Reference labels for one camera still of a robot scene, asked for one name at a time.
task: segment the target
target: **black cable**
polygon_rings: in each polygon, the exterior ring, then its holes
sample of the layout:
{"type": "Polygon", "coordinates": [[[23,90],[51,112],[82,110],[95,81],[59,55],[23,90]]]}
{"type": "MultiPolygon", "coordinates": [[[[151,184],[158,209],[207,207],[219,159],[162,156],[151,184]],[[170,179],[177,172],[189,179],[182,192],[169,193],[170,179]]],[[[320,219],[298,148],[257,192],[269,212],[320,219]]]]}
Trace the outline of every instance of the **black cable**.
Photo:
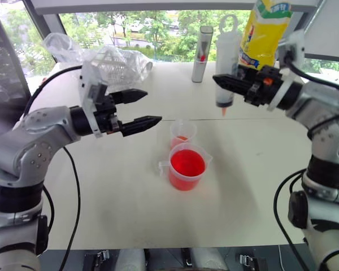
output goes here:
{"type": "Polygon", "coordinates": [[[80,217],[80,205],[81,205],[79,178],[78,178],[77,169],[76,169],[76,167],[75,167],[74,159],[73,159],[72,155],[70,154],[70,152],[67,150],[67,148],[63,147],[63,150],[64,150],[64,151],[67,153],[67,155],[69,156],[70,161],[71,161],[72,166],[73,166],[73,171],[74,171],[74,175],[75,175],[75,182],[76,182],[76,185],[77,185],[78,208],[77,208],[77,217],[76,217],[76,219],[75,219],[75,224],[74,224],[72,236],[70,237],[69,244],[68,244],[66,253],[65,253],[65,255],[64,255],[62,264],[61,264],[61,266],[60,266],[60,268],[59,268],[59,271],[63,271],[64,266],[65,266],[65,264],[66,264],[66,262],[67,262],[67,259],[68,259],[68,256],[69,256],[69,252],[70,252],[70,249],[71,249],[71,247],[72,247],[72,243],[73,243],[73,240],[74,240],[74,236],[75,236],[75,233],[76,233],[76,231],[77,231],[77,227],[78,227],[78,223],[79,223],[79,217],[80,217]]]}
{"type": "MultiPolygon", "coordinates": [[[[70,67],[70,68],[67,68],[67,69],[64,69],[62,71],[59,71],[55,74],[53,74],[52,76],[50,76],[48,79],[46,79],[40,86],[39,88],[34,92],[34,94],[30,97],[28,103],[27,103],[27,106],[24,110],[24,117],[29,113],[29,110],[34,102],[34,100],[39,96],[39,94],[42,92],[42,90],[44,89],[44,87],[50,82],[52,81],[53,79],[55,79],[56,77],[58,77],[59,75],[62,75],[63,73],[66,73],[66,72],[70,72],[70,71],[74,71],[74,70],[77,70],[77,69],[81,69],[81,65],[79,66],[74,66],[74,67],[70,67]]],[[[80,185],[79,185],[79,178],[78,178],[78,174],[77,174],[77,169],[76,169],[76,166],[75,166],[75,162],[74,162],[74,159],[72,157],[72,155],[70,154],[70,152],[67,150],[67,148],[63,147],[63,150],[67,153],[67,155],[69,156],[70,158],[70,161],[72,163],[72,167],[73,167],[73,171],[74,171],[74,175],[75,175],[75,181],[76,181],[76,185],[77,185],[77,198],[78,198],[78,207],[77,207],[77,216],[76,216],[76,219],[75,219],[75,224],[74,224],[74,228],[73,228],[73,232],[72,232],[72,235],[70,237],[70,240],[69,240],[69,244],[68,244],[68,247],[67,247],[67,250],[66,250],[66,253],[64,255],[64,258],[63,258],[63,261],[62,261],[62,264],[59,268],[60,271],[62,271],[64,269],[64,266],[67,262],[67,259],[68,259],[68,256],[69,256],[69,252],[70,252],[70,249],[72,247],[72,243],[73,243],[73,240],[74,240],[74,236],[75,236],[75,233],[76,233],[76,230],[77,230],[77,227],[78,227],[78,223],[79,223],[79,217],[80,217],[80,206],[81,206],[81,198],[80,198],[80,185]]],[[[51,199],[51,196],[50,196],[50,193],[48,192],[48,190],[46,189],[46,187],[44,186],[43,188],[44,190],[44,194],[47,196],[48,198],[48,201],[49,201],[49,204],[50,204],[50,212],[51,212],[51,217],[50,217],[50,223],[49,223],[49,231],[51,230],[51,227],[54,223],[54,204],[53,204],[53,201],[51,199]]]]}
{"type": "Polygon", "coordinates": [[[309,271],[308,267],[306,266],[304,260],[301,258],[299,252],[297,251],[297,249],[295,248],[292,240],[290,239],[290,237],[288,236],[288,233],[286,232],[286,230],[284,229],[280,218],[279,218],[279,214],[277,213],[277,199],[279,198],[279,194],[281,189],[283,188],[283,186],[289,181],[291,180],[291,178],[295,177],[296,175],[303,175],[306,169],[302,169],[300,171],[296,171],[295,173],[291,174],[290,176],[287,176],[286,179],[284,179],[282,181],[282,183],[279,185],[279,187],[277,188],[276,192],[275,192],[275,196],[273,199],[273,214],[275,216],[276,222],[279,225],[280,230],[282,231],[283,235],[285,236],[286,240],[288,241],[290,248],[292,249],[293,253],[295,254],[295,257],[297,258],[297,260],[299,261],[302,269],[304,271],[309,271]]]}
{"type": "Polygon", "coordinates": [[[315,82],[315,83],[318,83],[318,84],[322,84],[322,85],[325,85],[325,86],[330,86],[332,88],[336,88],[339,90],[339,85],[338,84],[335,84],[335,83],[332,83],[332,82],[329,82],[329,81],[326,81],[326,80],[322,80],[322,79],[319,79],[319,78],[316,78],[316,77],[313,77],[313,76],[310,76],[310,75],[307,75],[306,73],[304,73],[302,70],[300,70],[299,68],[297,68],[294,64],[293,64],[293,59],[291,57],[291,55],[287,55],[285,58],[284,58],[284,62],[285,64],[289,67],[289,69],[295,73],[296,75],[300,76],[300,77],[303,77],[303,78],[306,78],[312,82],[315,82]]]}
{"type": "Polygon", "coordinates": [[[335,115],[335,116],[333,116],[333,117],[330,117],[330,118],[328,118],[327,120],[324,120],[324,121],[322,121],[322,122],[320,122],[320,123],[314,125],[312,128],[310,128],[310,129],[307,131],[307,134],[306,134],[306,135],[307,135],[307,138],[310,139],[310,140],[312,140],[312,135],[313,135],[314,131],[317,130],[317,128],[323,126],[323,125],[326,124],[326,123],[329,123],[329,122],[331,122],[331,121],[337,120],[337,119],[339,119],[339,114],[338,114],[338,115],[335,115]]]}
{"type": "Polygon", "coordinates": [[[51,227],[53,227],[53,223],[54,223],[54,203],[53,203],[53,200],[50,196],[49,191],[46,189],[45,186],[43,186],[43,191],[44,191],[44,194],[47,197],[47,201],[49,202],[49,206],[50,206],[50,222],[49,222],[49,226],[48,226],[48,230],[49,230],[49,233],[50,233],[51,227]]]}
{"type": "Polygon", "coordinates": [[[297,177],[291,182],[291,184],[290,184],[290,186],[289,186],[290,194],[293,192],[293,187],[294,187],[295,183],[296,183],[299,179],[301,179],[301,177],[302,177],[302,175],[300,174],[299,176],[297,176],[297,177]]]}
{"type": "Polygon", "coordinates": [[[53,80],[54,78],[58,77],[59,75],[62,75],[63,73],[66,73],[66,72],[70,72],[70,71],[74,71],[76,69],[81,69],[81,65],[79,66],[74,66],[74,67],[70,67],[70,68],[67,68],[67,69],[63,69],[61,70],[60,72],[57,72],[55,74],[53,74],[52,76],[50,76],[48,79],[46,79],[40,86],[39,88],[34,92],[34,94],[30,97],[28,103],[27,103],[27,106],[24,110],[24,117],[29,113],[29,110],[34,102],[34,100],[38,97],[38,95],[40,94],[40,92],[42,92],[43,88],[49,84],[49,82],[51,80],[53,80]]]}

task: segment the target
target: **red liquid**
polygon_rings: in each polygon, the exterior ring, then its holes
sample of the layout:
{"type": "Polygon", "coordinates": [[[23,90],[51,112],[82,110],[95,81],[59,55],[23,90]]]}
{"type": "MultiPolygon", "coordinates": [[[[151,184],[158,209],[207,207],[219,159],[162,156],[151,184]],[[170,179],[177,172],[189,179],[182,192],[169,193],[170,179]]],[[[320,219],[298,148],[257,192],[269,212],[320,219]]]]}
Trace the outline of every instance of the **red liquid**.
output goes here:
{"type": "Polygon", "coordinates": [[[184,143],[187,140],[186,137],[183,137],[179,135],[178,137],[175,137],[171,141],[171,149],[173,149],[176,145],[184,143]]]}
{"type": "MultiPolygon", "coordinates": [[[[200,154],[192,150],[181,150],[176,152],[171,158],[173,168],[180,174],[194,177],[202,174],[205,171],[205,161],[203,161],[200,154]]],[[[179,190],[191,190],[198,181],[183,181],[177,178],[171,171],[169,171],[169,180],[171,184],[179,190]]]]}

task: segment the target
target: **plastic syringe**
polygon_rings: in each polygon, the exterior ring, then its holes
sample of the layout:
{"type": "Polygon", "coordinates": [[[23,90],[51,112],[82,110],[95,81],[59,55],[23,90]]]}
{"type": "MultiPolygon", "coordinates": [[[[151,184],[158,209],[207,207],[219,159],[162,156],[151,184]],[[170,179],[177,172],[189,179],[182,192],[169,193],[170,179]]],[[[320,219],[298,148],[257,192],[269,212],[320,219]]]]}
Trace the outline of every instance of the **plastic syringe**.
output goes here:
{"type": "MultiPolygon", "coordinates": [[[[220,22],[220,34],[216,41],[216,74],[237,74],[238,49],[241,41],[241,33],[237,30],[238,22],[235,15],[224,16],[220,22]],[[228,17],[233,19],[233,28],[230,32],[223,32],[225,21],[228,17]]],[[[233,103],[234,93],[216,86],[216,105],[222,108],[225,116],[227,107],[233,103]]]]}

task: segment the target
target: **cup handle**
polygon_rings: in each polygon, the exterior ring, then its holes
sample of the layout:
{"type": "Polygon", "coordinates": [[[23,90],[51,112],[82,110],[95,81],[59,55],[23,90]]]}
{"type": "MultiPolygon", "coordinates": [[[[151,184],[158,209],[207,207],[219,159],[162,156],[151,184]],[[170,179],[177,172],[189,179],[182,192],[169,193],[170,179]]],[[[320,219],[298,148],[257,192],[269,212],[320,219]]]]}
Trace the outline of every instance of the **cup handle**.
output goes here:
{"type": "Polygon", "coordinates": [[[169,167],[170,166],[170,161],[161,161],[158,163],[158,168],[159,168],[159,174],[162,176],[164,173],[163,168],[164,167],[169,167]]]}

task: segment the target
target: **syringe tip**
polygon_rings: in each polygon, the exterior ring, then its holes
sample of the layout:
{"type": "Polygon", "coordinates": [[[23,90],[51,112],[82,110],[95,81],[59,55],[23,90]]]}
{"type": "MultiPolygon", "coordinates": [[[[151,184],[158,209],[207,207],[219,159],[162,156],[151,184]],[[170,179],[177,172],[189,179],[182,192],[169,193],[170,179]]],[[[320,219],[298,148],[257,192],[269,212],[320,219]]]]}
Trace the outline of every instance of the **syringe tip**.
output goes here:
{"type": "Polygon", "coordinates": [[[226,109],[227,109],[227,107],[221,108],[221,110],[222,110],[222,117],[224,117],[226,115],[226,109]]]}

